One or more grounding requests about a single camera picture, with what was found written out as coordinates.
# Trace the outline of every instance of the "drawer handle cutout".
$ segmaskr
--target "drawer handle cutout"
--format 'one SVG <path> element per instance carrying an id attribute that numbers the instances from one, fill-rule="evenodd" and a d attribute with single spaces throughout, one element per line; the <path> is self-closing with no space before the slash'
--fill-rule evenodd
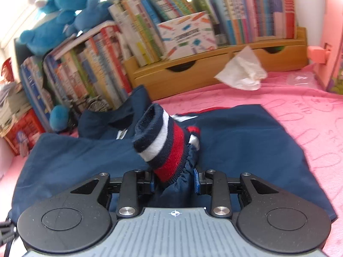
<path id="1" fill-rule="evenodd" d="M 273 47 L 265 47 L 263 48 L 264 51 L 268 52 L 269 54 L 276 54 L 283 51 L 284 46 L 273 46 Z"/>
<path id="2" fill-rule="evenodd" d="M 176 66 L 168 67 L 167 70 L 170 70 L 171 72 L 184 72 L 185 70 L 188 70 L 192 66 L 194 66 L 196 61 L 189 61 L 187 63 L 179 64 Z"/>

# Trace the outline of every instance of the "blue pom-pom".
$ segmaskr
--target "blue pom-pom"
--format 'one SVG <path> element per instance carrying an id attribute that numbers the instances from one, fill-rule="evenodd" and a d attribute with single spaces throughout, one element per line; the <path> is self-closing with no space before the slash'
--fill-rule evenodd
<path id="1" fill-rule="evenodd" d="M 50 126 L 55 132 L 67 128 L 69 120 L 69 109 L 63 105 L 56 105 L 50 113 Z"/>

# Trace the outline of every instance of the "paper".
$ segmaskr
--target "paper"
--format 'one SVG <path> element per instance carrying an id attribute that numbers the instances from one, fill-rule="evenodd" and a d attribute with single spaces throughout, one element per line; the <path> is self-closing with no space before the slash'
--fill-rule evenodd
<path id="1" fill-rule="evenodd" d="M 267 76 L 253 50 L 246 46 L 214 78 L 236 89 L 254 91 Z"/>

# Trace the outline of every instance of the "wooden drawer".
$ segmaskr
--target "wooden drawer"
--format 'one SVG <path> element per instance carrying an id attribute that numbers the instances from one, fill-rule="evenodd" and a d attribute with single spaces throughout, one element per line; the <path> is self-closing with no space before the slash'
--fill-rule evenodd
<path id="1" fill-rule="evenodd" d="M 265 49 L 254 49 L 262 67 L 268 72 L 284 72 L 301 69 L 308 64 L 307 46 L 285 46 L 281 51 L 269 53 Z"/>
<path id="2" fill-rule="evenodd" d="M 143 84 L 152 100 L 213 85 L 213 78 L 230 60 L 229 54 L 212 56 L 170 68 L 161 69 L 135 78 L 135 86 Z"/>

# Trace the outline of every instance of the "pink blanket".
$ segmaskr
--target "pink blanket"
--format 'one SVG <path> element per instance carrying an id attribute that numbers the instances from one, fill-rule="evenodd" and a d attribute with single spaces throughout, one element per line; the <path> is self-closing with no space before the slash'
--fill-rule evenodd
<path id="1" fill-rule="evenodd" d="M 172 114 L 212 107 L 261 104 L 305 151 L 311 171 L 333 204 L 338 220 L 324 251 L 343 256 L 343 96 L 286 85 L 290 72 L 268 73 L 257 91 L 218 84 L 157 101 Z"/>

